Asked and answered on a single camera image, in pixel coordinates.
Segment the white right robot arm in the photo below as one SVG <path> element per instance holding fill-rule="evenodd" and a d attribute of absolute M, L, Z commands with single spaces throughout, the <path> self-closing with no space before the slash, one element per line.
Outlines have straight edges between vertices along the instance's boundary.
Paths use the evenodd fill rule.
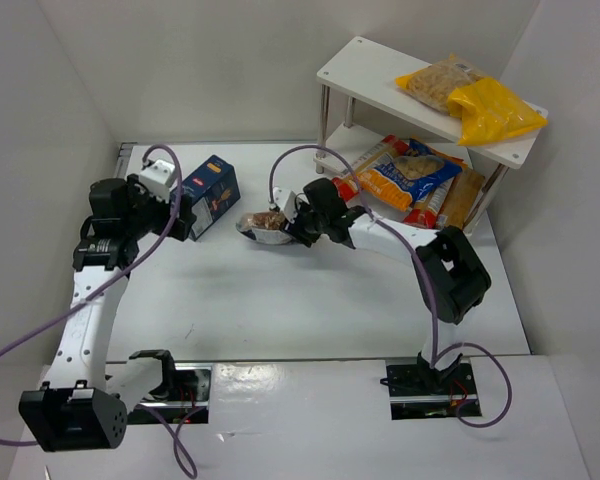
<path fill-rule="evenodd" d="M 297 195 L 274 187 L 270 199 L 283 214 L 283 231 L 307 247 L 328 237 L 352 250 L 367 250 L 414 268 L 431 333 L 417 356 L 421 381 L 431 388 L 460 363 L 458 327 L 484 299 L 492 280 L 464 232 L 426 230 L 389 220 L 364 205 L 349 207 L 331 181 L 321 178 Z"/>

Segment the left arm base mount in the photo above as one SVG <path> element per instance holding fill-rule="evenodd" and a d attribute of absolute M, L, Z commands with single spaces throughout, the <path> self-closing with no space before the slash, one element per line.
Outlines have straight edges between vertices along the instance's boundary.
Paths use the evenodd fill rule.
<path fill-rule="evenodd" d="M 176 362 L 174 386 L 168 393 L 145 394 L 129 414 L 131 425 L 157 424 L 146 411 L 152 408 L 170 425 L 175 426 L 186 415 L 185 424 L 207 424 L 213 378 L 213 365 L 200 362 Z"/>

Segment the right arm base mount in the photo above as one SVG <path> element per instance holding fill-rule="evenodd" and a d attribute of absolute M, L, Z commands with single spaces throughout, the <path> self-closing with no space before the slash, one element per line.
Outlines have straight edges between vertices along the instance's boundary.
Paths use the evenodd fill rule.
<path fill-rule="evenodd" d="M 388 392 L 394 421 L 456 417 L 458 407 L 463 416 L 482 416 L 469 361 L 462 360 L 452 373 L 433 386 L 426 384 L 415 360 L 389 362 L 379 383 Z"/>

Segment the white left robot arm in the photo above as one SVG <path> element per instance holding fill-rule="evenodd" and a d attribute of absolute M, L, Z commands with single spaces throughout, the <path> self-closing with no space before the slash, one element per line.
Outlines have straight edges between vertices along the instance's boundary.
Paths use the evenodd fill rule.
<path fill-rule="evenodd" d="M 173 390 L 175 362 L 167 350 L 133 353 L 117 378 L 107 376 L 106 358 L 140 239 L 156 233 L 183 241 L 195 220 L 180 187 L 180 175 L 166 167 L 91 185 L 91 214 L 73 252 L 71 312 L 41 386 L 23 392 L 18 405 L 44 451 L 115 449 L 136 405 Z"/>

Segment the tricolour fusilli pasta bag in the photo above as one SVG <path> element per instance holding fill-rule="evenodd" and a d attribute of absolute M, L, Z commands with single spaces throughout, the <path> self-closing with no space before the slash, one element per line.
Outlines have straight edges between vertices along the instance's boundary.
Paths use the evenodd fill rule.
<path fill-rule="evenodd" d="M 256 243 L 285 245 L 292 242 L 284 230 L 286 223 L 284 214 L 277 211 L 247 213 L 236 223 L 236 230 Z"/>

